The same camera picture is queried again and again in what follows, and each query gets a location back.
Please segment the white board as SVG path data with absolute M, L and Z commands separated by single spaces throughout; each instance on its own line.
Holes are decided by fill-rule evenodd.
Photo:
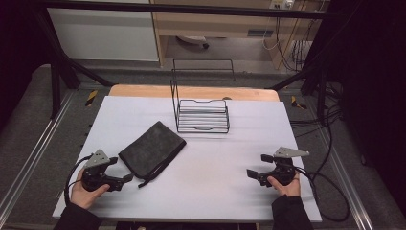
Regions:
M 186 146 L 156 179 L 133 179 L 118 192 L 105 193 L 92 206 L 102 219 L 136 221 L 265 222 L 272 218 L 277 192 L 260 186 L 247 170 L 269 172 L 264 154 L 297 144 L 281 102 L 227 103 L 226 134 L 186 133 Z M 156 122 L 175 129 L 170 98 L 103 99 L 81 151 L 115 156 Z

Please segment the black wire rack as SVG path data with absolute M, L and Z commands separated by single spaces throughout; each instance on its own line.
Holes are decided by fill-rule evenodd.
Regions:
M 236 80 L 231 59 L 183 59 L 172 61 L 170 90 L 176 130 L 179 133 L 228 133 L 230 118 L 224 99 L 186 96 L 182 86 L 220 85 Z

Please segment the person's right hand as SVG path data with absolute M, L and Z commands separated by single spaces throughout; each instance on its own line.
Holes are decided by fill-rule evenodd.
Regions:
M 280 196 L 300 196 L 301 195 L 301 183 L 300 183 L 300 174 L 295 172 L 295 176 L 292 181 L 284 186 L 282 185 L 275 177 L 268 176 L 268 182 L 272 187 L 278 191 Z

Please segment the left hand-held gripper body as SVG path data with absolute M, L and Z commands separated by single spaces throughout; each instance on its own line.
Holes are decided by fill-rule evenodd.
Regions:
M 102 149 L 94 152 L 84 165 L 82 174 L 82 186 L 85 190 L 92 192 L 101 185 L 108 184 L 109 192 L 120 191 L 124 185 L 124 180 L 119 177 L 109 176 L 105 173 L 109 165 L 109 158 Z

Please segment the white power strip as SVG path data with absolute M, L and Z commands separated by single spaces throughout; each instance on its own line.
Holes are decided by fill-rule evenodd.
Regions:
M 270 0 L 270 9 L 289 10 L 293 7 L 295 0 Z

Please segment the black curtain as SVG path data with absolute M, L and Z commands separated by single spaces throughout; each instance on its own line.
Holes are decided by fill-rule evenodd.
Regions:
M 406 0 L 330 0 L 336 21 L 328 78 L 344 87 L 343 104 L 361 152 L 406 215 Z
M 48 63 L 45 38 L 29 0 L 0 0 L 0 131 L 39 66 Z

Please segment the dark grey cloth pouch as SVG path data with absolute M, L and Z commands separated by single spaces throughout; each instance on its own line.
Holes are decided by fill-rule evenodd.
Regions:
M 143 182 L 154 180 L 178 155 L 187 142 L 160 121 L 123 149 L 119 156 L 133 175 Z

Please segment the aluminium floor rail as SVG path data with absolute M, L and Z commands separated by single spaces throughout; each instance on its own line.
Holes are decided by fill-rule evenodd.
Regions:
M 4 192 L 4 195 L 0 199 L 0 229 L 5 225 L 10 213 L 12 212 L 12 209 L 23 193 L 75 94 L 76 92 L 72 90 L 69 90 L 65 94 L 60 104 L 61 109 L 56 114 L 55 118 L 51 118 L 46 123 L 46 126 L 43 128 L 39 136 L 34 138 L 35 143 L 32 145 L 32 147 L 25 150 L 26 157 L 23 157 L 23 165 L 18 169 L 18 174 L 13 178 L 12 184 Z
M 342 160 L 339 157 L 338 151 L 332 145 L 332 137 L 328 134 L 326 129 L 321 130 L 320 136 L 322 137 L 327 151 L 329 152 L 329 162 L 337 177 L 344 195 L 348 199 L 350 212 L 354 218 L 355 223 L 359 230 L 373 230 L 372 221 L 357 193 L 354 184 L 350 179 Z

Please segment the wooden table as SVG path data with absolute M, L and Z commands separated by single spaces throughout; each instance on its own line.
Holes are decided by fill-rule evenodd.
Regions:
M 198 87 L 179 86 L 181 98 L 188 99 L 224 99 L 240 101 L 278 102 L 280 97 L 274 90 L 244 87 Z M 170 98 L 168 85 L 117 84 L 111 87 L 109 96 Z

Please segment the black metal frame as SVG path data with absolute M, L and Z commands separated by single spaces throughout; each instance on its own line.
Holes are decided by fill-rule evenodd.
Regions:
M 300 19 L 322 19 L 334 21 L 341 24 L 337 34 L 351 21 L 359 1 L 350 11 L 286 11 L 286 10 L 260 10 L 253 8 L 235 7 L 214 7 L 214 6 L 194 6 L 194 5 L 171 5 L 171 4 L 142 4 L 142 3 L 120 3 L 120 2 L 95 2 L 95 1 L 73 1 L 73 0 L 32 0 L 28 9 L 31 11 L 33 25 L 36 25 L 44 35 L 47 44 L 47 55 L 51 59 L 53 68 L 61 68 L 61 78 L 68 88 L 79 88 L 80 82 L 76 71 L 81 72 L 95 82 L 106 86 L 114 86 L 113 82 L 105 80 L 93 73 L 81 64 L 67 56 L 61 47 L 54 25 L 46 17 L 48 9 L 68 9 L 68 10 L 89 10 L 104 12 L 159 12 L 159 13 L 179 13 L 179 14 L 207 14 L 207 15 L 231 15 L 241 17 L 274 17 L 274 18 L 300 18 Z

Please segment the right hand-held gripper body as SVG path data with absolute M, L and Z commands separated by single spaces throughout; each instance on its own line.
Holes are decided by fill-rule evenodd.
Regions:
M 295 176 L 295 169 L 293 165 L 293 157 L 308 156 L 309 152 L 306 150 L 290 149 L 280 147 L 276 152 L 271 155 L 274 157 L 273 163 L 275 169 L 271 172 L 263 172 L 259 174 L 258 182 L 261 186 L 271 187 L 267 177 L 275 177 L 282 185 L 288 185 Z

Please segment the light wooden desk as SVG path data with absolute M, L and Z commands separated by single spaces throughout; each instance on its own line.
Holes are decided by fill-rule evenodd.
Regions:
M 152 4 L 270 9 L 270 0 L 149 0 Z M 295 0 L 292 11 L 325 12 L 330 0 Z M 152 15 L 155 32 L 170 36 L 260 38 L 274 67 L 284 67 L 295 41 L 311 41 L 318 32 L 319 19 L 241 17 L 231 15 L 159 13 Z

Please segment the white cabinet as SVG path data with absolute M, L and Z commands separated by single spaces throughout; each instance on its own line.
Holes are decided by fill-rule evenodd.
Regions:
M 157 61 L 146 12 L 48 9 L 64 52 L 74 59 Z

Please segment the person's left hand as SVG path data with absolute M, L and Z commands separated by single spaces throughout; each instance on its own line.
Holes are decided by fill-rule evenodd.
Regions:
M 81 169 L 77 176 L 77 182 L 72 187 L 71 202 L 76 204 L 85 210 L 89 209 L 97 198 L 101 197 L 104 193 L 108 191 L 110 186 L 108 184 L 101 185 L 97 190 L 89 192 L 82 186 L 82 174 L 83 169 Z

